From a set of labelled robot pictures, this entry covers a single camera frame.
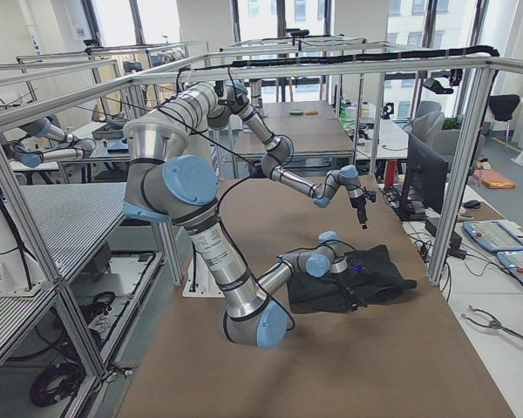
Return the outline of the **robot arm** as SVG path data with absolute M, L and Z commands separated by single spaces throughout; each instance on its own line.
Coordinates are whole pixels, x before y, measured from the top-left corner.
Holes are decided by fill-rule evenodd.
M 214 86 L 214 94 L 217 105 L 207 116 L 208 125 L 211 128 L 221 127 L 232 115 L 238 116 L 263 144 L 265 154 L 258 165 L 258 172 L 308 196 L 320 208 L 328 206 L 338 190 L 345 188 L 351 206 L 357 211 L 359 224 L 362 228 L 367 227 L 366 201 L 374 199 L 375 196 L 362 187 L 354 165 L 329 171 L 319 185 L 294 174 L 285 167 L 293 154 L 292 141 L 289 137 L 277 135 L 268 128 L 259 112 L 250 104 L 247 91 L 231 82 L 225 84 L 218 81 Z
M 292 324 L 288 311 L 273 294 L 296 273 L 320 278 L 335 265 L 344 265 L 343 244 L 329 231 L 314 249 L 284 253 L 278 262 L 256 278 L 225 232 L 219 214 L 218 180 L 209 162 L 184 151 L 201 127 L 214 127 L 239 116 L 266 148 L 261 162 L 264 175 L 327 206 L 340 187 L 355 197 L 360 183 L 348 165 L 330 172 L 316 185 L 283 169 L 292 143 L 274 134 L 250 104 L 214 107 L 165 104 L 124 127 L 131 162 L 123 209 L 128 217 L 155 223 L 170 222 L 185 228 L 194 249 L 222 292 L 226 305 L 221 330 L 231 342 L 276 347 Z

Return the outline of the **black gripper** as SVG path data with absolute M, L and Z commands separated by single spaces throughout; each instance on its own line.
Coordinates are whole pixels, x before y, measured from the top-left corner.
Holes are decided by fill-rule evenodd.
M 366 198 L 361 195 L 355 198 L 350 198 L 351 206 L 357 210 L 357 219 L 363 229 L 367 229 L 368 218 L 366 214 Z

